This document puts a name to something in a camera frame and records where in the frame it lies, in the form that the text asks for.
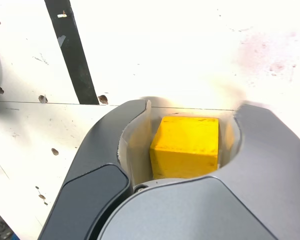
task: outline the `dark gray gripper pad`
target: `dark gray gripper pad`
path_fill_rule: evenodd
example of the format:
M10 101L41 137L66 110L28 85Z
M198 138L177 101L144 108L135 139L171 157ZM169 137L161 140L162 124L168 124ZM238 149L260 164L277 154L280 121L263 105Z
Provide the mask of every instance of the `dark gray gripper pad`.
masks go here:
M86 239L93 223L125 191L128 183L129 179L115 165L103 166L68 182L60 191L39 239Z

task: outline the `black stripe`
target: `black stripe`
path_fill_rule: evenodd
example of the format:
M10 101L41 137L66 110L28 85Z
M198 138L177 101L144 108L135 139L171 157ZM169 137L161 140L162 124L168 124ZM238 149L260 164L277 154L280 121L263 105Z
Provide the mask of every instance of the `black stripe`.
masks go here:
M44 1L57 39L65 36L61 51L79 103L98 105L99 101L91 79L70 1ZM63 12L65 12L67 17L58 18L57 16L63 14Z

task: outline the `white pegboard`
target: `white pegboard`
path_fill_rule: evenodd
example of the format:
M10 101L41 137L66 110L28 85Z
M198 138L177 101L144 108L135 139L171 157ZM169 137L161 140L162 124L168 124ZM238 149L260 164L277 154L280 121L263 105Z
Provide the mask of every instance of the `white pegboard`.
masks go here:
M0 101L78 104L45 1L0 0Z

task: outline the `gray plastic housing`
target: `gray plastic housing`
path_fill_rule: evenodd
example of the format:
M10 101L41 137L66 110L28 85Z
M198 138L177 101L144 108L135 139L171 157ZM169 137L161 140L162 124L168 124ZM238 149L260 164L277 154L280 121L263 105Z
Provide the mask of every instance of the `gray plastic housing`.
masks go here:
M98 240L300 240L300 139L261 107L245 104L234 119L232 161L133 195Z
M111 212L133 194L118 160L118 145L125 127L145 109L145 100L128 101L91 128L38 239L96 239Z

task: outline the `yellow cube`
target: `yellow cube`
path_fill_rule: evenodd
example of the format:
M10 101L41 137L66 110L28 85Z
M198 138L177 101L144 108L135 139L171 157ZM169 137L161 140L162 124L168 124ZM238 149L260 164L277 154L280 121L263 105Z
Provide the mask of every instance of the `yellow cube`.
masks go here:
M219 120L165 116L150 146L154 179L194 178L218 168Z

